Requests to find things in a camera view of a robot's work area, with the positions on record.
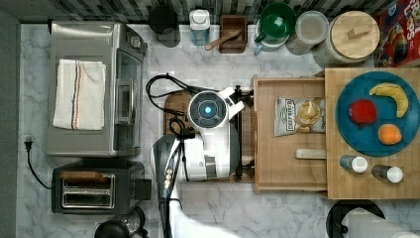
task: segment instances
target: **red apple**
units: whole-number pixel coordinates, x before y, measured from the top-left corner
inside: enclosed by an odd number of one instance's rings
[[[349,108],[350,120],[363,128],[366,124],[376,121],[377,113],[374,103],[367,99],[354,101]]]

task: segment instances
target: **toaster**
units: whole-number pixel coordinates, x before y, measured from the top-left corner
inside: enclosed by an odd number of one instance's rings
[[[84,159],[52,173],[54,213],[127,214],[151,193],[152,181],[139,162]]]
[[[111,158],[140,152],[142,71],[147,47],[123,23],[52,22],[49,156]],[[60,60],[101,61],[106,65],[101,130],[69,130],[53,125]]]

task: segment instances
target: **canister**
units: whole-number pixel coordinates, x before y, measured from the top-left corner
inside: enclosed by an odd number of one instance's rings
[[[297,19],[295,31],[286,42],[287,49],[294,55],[307,54],[325,40],[328,33],[328,19],[317,11],[308,11]]]
[[[364,61],[379,42],[379,27],[369,14],[359,11],[344,13],[331,22],[327,37],[312,51],[321,66]]]
[[[178,17],[173,8],[157,6],[149,15],[149,25],[157,39],[166,47],[174,48],[180,42]]]
[[[189,13],[191,41],[194,46],[206,46],[210,35],[210,14],[206,10],[195,10]]]

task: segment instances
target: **coffee maker lid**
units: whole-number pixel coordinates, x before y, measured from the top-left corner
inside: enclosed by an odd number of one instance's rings
[[[100,224],[95,231],[95,238],[129,238],[127,226],[118,220],[109,220]]]

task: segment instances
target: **dish towel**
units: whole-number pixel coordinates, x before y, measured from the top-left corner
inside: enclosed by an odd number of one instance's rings
[[[60,59],[52,124],[71,130],[104,126],[106,65],[101,61]]]

